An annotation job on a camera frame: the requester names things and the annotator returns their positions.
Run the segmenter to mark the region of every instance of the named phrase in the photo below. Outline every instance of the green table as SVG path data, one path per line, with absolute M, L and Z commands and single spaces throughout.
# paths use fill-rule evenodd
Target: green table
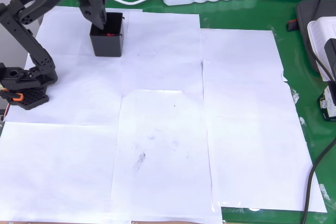
M 325 122 L 317 98 L 326 84 L 309 65 L 299 31 L 287 32 L 286 23 L 296 18 L 295 6 L 301 0 L 231 0 L 206 2 L 181 6 L 167 6 L 162 0 L 149 0 L 131 8 L 153 13 L 199 14 L 201 28 L 272 30 L 280 52 L 285 77 L 292 89 L 300 94 L 296 105 L 299 116 L 307 126 L 302 129 L 314 162 L 319 154 L 336 137 L 336 123 Z M 75 0 L 65 0 L 61 5 L 78 6 Z M 108 7 L 127 8 L 114 1 Z M 307 223 L 336 223 L 336 147 L 317 168 L 319 184 L 328 195 L 324 202 L 328 214 L 309 213 Z M 301 223 L 302 213 L 297 211 L 222 208 L 223 220 L 245 223 Z

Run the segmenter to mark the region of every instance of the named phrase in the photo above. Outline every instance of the smudge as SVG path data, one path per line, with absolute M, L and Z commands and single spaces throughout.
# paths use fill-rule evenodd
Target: smudge
M 139 155 L 138 161 L 136 162 L 136 164 L 133 167 L 134 170 L 139 170 L 140 167 L 142 166 L 142 163 L 145 161 L 145 159 L 146 159 L 146 154 L 145 154 L 145 152 L 143 152 Z

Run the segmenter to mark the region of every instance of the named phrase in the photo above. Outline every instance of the monitor stand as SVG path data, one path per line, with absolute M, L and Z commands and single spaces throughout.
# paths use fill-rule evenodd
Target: monitor stand
M 336 17 L 336 0 L 321 0 L 318 9 L 317 6 L 318 0 L 301 1 L 296 7 L 296 14 L 310 65 L 315 72 L 319 73 L 319 69 L 311 49 L 307 26 L 309 22 L 320 17 Z

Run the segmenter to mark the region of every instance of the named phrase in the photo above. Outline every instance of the white wall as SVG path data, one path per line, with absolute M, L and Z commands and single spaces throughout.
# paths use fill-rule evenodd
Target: white wall
M 11 0 L 0 0 L 0 3 L 8 4 Z M 26 26 L 34 36 L 37 34 L 39 23 L 34 21 Z M 7 67 L 24 67 L 27 60 L 27 51 L 0 25 L 0 62 Z M 0 109 L 5 109 L 7 102 L 0 98 Z

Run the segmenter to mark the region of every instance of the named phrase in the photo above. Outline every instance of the orange part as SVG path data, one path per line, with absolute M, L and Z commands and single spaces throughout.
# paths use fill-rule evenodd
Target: orange part
M 22 102 L 23 101 L 23 94 L 22 93 L 16 93 L 16 94 L 19 94 L 20 95 L 20 98 L 13 98 L 13 101 L 14 102 Z

